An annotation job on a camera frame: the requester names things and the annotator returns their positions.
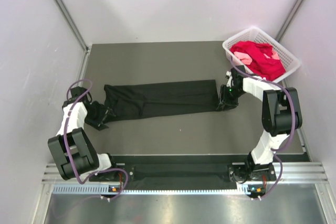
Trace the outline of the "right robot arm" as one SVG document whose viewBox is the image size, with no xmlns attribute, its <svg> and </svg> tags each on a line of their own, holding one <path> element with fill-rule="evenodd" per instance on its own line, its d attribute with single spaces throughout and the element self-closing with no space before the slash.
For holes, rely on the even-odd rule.
<svg viewBox="0 0 336 224">
<path fill-rule="evenodd" d="M 256 147 L 249 152 L 244 166 L 231 171 L 232 179 L 244 183 L 269 177 L 274 156 L 289 145 L 296 129 L 302 126 L 302 114 L 298 91 L 295 88 L 267 81 L 256 75 L 248 75 L 244 66 L 231 68 L 226 73 L 227 83 L 221 85 L 219 111 L 238 106 L 238 99 L 248 93 L 262 102 L 262 135 Z"/>
</svg>

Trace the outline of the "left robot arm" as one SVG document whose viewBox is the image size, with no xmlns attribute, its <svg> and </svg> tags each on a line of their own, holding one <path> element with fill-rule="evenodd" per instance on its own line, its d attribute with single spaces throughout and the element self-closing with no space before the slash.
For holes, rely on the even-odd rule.
<svg viewBox="0 0 336 224">
<path fill-rule="evenodd" d="M 107 180 L 114 180 L 119 168 L 108 153 L 98 154 L 85 133 L 85 125 L 101 131 L 107 129 L 105 121 L 115 117 L 113 110 L 92 100 L 83 87 L 69 89 L 71 95 L 62 105 L 64 117 L 56 136 L 48 140 L 54 163 L 64 180 L 87 173 L 101 172 Z"/>
</svg>

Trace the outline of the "black t shirt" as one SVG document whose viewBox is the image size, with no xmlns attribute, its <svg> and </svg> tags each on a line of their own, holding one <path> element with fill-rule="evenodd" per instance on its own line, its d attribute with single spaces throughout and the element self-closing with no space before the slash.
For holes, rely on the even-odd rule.
<svg viewBox="0 0 336 224">
<path fill-rule="evenodd" d="M 104 104 L 112 110 L 105 123 L 215 112 L 219 104 L 214 79 L 133 86 L 106 84 L 104 91 Z"/>
</svg>

